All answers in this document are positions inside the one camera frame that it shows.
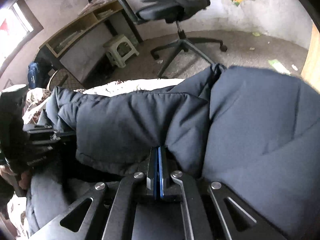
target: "chair base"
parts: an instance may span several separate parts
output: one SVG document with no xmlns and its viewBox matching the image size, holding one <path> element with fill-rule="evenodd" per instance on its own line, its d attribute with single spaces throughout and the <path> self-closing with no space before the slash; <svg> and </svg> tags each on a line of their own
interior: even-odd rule
<svg viewBox="0 0 320 240">
<path fill-rule="evenodd" d="M 201 50 L 199 50 L 195 46 L 195 44 L 197 44 L 197 43 L 207 43 L 207 42 L 219 43 L 220 50 L 222 52 L 226 52 L 228 49 L 227 46 L 223 44 L 222 40 L 216 40 L 216 39 L 211 39 L 211 38 L 200 38 L 200 37 L 187 38 L 183 30 L 179 31 L 178 35 L 179 35 L 179 40 L 171 42 L 171 43 L 164 45 L 164 46 L 156 47 L 150 51 L 152 57 L 155 60 L 157 60 L 157 59 L 159 59 L 159 55 L 156 53 L 157 51 L 160 51 L 163 49 L 168 49 L 168 48 L 174 48 L 174 51 L 169 55 L 167 60 L 163 63 L 160 71 L 158 72 L 158 74 L 157 74 L 158 78 L 163 78 L 162 74 L 164 73 L 164 71 L 168 68 L 170 63 L 174 60 L 174 58 L 182 50 L 184 52 L 188 52 L 190 49 L 194 53 L 196 53 L 198 56 L 205 59 L 208 63 L 214 64 L 214 62 L 206 54 L 204 54 Z"/>
</svg>

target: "bolt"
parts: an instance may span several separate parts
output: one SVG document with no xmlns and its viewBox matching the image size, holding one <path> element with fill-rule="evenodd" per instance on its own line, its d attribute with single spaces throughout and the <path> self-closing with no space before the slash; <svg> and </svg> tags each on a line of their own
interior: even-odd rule
<svg viewBox="0 0 320 240">
<path fill-rule="evenodd" d="M 182 171 L 174 171 L 171 173 L 172 176 L 174 176 L 175 178 L 180 178 L 182 177 Z"/>
<path fill-rule="evenodd" d="M 219 188 L 221 188 L 221 183 L 214 181 L 211 183 L 211 187 L 212 187 L 212 189 L 219 189 Z"/>
<path fill-rule="evenodd" d="M 98 182 L 98 183 L 96 183 L 96 185 L 94 185 L 94 188 L 96 189 L 96 190 L 102 190 L 102 189 L 104 189 L 106 187 L 106 184 L 104 184 L 103 182 Z"/>
<path fill-rule="evenodd" d="M 143 172 L 138 171 L 138 172 L 136 172 L 133 176 L 134 176 L 136 179 L 141 179 L 141 178 L 143 178 L 144 174 L 143 174 Z"/>
</svg>

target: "wooden desk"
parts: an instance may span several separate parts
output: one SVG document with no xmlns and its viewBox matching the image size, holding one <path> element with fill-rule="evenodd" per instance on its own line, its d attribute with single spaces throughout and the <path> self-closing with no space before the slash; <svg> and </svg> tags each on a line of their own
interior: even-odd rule
<svg viewBox="0 0 320 240">
<path fill-rule="evenodd" d="M 112 12 L 104 17 L 99 17 L 100 13 L 112 10 Z M 51 36 L 45 43 L 39 47 L 39 51 L 36 55 L 35 61 L 45 60 L 48 64 L 51 64 L 55 70 L 66 68 L 60 59 L 65 55 L 69 49 L 71 49 L 77 41 L 79 41 L 84 35 L 89 33 L 100 23 L 105 23 L 106 27 L 110 31 L 112 36 L 118 35 L 116 29 L 112 26 L 108 18 L 116 13 L 121 13 L 124 16 L 127 24 L 132 30 L 134 36 L 139 43 L 143 40 L 140 37 L 138 30 L 134 23 L 130 20 L 129 16 L 124 11 L 123 7 L 117 0 L 112 0 L 107 4 L 94 8 L 92 11 L 79 16 L 77 19 L 60 29 L 57 33 Z"/>
</svg>

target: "black office chair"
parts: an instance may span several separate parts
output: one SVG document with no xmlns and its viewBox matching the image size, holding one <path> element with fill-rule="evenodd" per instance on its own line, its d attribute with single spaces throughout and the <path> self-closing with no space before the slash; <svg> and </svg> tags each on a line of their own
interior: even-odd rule
<svg viewBox="0 0 320 240">
<path fill-rule="evenodd" d="M 222 40 L 210 39 L 210 38 L 200 38 L 193 37 L 187 38 L 184 31 L 180 27 L 180 22 L 191 18 L 198 11 L 206 9 L 210 5 L 210 0 L 141 0 L 143 2 L 157 2 L 155 4 L 142 7 L 136 13 L 132 11 L 126 0 L 119 0 L 130 19 L 137 25 L 154 20 L 164 19 L 166 23 L 171 24 L 176 22 L 178 27 L 179 40 L 174 41 L 170 44 L 159 46 L 151 50 L 151 55 L 154 59 L 159 59 L 159 55 L 156 53 L 159 50 L 174 48 L 174 51 L 169 56 L 169 58 L 163 63 L 160 71 L 158 72 L 158 77 L 162 78 L 162 74 L 168 68 L 170 63 L 178 55 L 180 51 L 188 52 L 191 49 L 200 57 L 204 58 L 210 64 L 214 62 L 201 50 L 199 50 L 195 44 L 213 42 L 220 44 L 220 50 L 223 52 L 227 51 L 227 46 L 225 46 Z"/>
</svg>

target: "plastic stool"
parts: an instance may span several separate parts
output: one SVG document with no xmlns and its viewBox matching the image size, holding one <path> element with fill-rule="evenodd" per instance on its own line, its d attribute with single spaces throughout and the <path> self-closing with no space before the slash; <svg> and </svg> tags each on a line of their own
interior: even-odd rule
<svg viewBox="0 0 320 240">
<path fill-rule="evenodd" d="M 121 43 L 126 43 L 131 50 L 125 55 L 121 56 L 119 52 L 121 52 L 121 48 L 119 45 Z M 135 49 L 129 39 L 123 34 L 119 34 L 114 36 L 111 40 L 103 44 L 103 47 L 106 50 L 106 55 L 110 60 L 112 65 L 117 65 L 119 68 L 124 68 L 125 61 L 131 57 L 133 54 L 139 55 L 139 52 Z"/>
</svg>

